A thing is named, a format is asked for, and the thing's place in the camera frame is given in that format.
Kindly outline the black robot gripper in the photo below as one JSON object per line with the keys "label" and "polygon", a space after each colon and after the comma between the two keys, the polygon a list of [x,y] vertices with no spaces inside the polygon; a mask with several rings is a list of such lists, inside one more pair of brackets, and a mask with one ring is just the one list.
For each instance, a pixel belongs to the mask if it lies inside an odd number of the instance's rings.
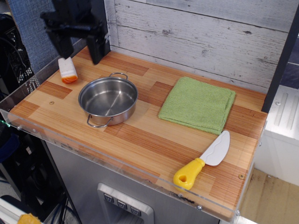
{"label": "black robot gripper", "polygon": [[59,55],[67,59],[74,51],[71,37],[87,38],[86,43],[97,65],[105,55],[107,33],[103,22],[92,11],[90,0],[54,0],[54,11],[42,12],[45,30]]}

